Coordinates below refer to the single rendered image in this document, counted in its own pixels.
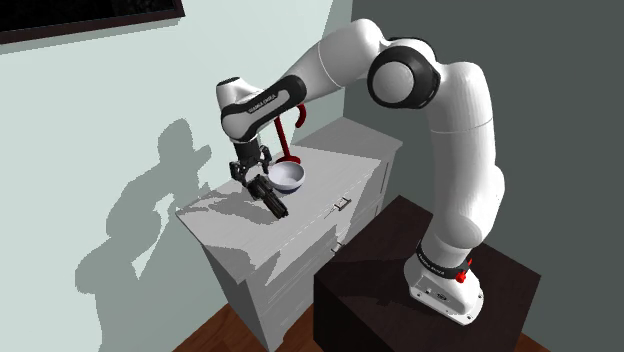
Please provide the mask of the white chest of drawers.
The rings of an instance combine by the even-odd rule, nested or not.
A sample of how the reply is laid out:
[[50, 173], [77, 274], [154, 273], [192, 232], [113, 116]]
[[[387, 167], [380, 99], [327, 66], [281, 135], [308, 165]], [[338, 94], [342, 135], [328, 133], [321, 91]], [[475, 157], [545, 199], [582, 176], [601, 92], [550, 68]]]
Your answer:
[[[177, 214], [229, 305], [268, 352], [313, 302], [315, 273], [381, 210], [400, 140], [339, 118], [294, 143], [305, 181], [277, 219], [231, 180]], [[352, 202], [325, 218], [341, 197]]]

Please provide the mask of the white bowl with blue base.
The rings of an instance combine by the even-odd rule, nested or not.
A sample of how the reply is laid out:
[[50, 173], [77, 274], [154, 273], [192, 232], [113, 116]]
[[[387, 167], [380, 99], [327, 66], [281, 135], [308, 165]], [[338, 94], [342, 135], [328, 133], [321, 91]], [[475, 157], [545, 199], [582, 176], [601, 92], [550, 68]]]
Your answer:
[[280, 193], [294, 193], [305, 181], [305, 169], [295, 162], [279, 162], [269, 168], [268, 179], [271, 186]]

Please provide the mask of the dark framed wall picture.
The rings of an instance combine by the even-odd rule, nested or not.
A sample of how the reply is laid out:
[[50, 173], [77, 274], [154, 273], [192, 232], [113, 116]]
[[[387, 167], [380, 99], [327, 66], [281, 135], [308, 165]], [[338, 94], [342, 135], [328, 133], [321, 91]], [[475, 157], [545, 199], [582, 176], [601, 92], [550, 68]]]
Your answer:
[[0, 0], [0, 45], [184, 16], [182, 0]]

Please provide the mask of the small grey metal object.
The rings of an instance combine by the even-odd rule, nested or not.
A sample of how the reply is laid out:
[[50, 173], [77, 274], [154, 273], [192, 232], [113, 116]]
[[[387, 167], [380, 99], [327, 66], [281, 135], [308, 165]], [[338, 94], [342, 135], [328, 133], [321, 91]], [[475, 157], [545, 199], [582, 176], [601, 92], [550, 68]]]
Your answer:
[[341, 197], [332, 204], [331, 208], [326, 212], [325, 218], [329, 217], [333, 212], [343, 211], [351, 202], [350, 198]]

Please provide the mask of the dark robot stand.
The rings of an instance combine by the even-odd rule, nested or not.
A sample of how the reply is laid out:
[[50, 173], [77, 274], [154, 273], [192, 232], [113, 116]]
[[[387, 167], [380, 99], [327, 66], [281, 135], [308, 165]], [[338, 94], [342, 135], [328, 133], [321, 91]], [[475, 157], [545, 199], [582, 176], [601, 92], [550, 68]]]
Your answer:
[[398, 196], [314, 276], [313, 338], [323, 352], [549, 352], [522, 328], [539, 274], [482, 244], [484, 291], [460, 326], [409, 295], [403, 267], [432, 215]]

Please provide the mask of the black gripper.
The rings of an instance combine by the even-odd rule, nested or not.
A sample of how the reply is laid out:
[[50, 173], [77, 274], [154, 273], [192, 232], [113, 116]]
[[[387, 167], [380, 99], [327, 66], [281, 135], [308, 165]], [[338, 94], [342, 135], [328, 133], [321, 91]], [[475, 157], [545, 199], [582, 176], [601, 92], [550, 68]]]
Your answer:
[[239, 182], [243, 187], [248, 185], [246, 175], [249, 168], [256, 166], [258, 163], [261, 164], [264, 174], [269, 173], [272, 155], [267, 146], [260, 146], [257, 139], [252, 139], [249, 142], [235, 143], [234, 148], [238, 161], [229, 163], [230, 175], [232, 179]]

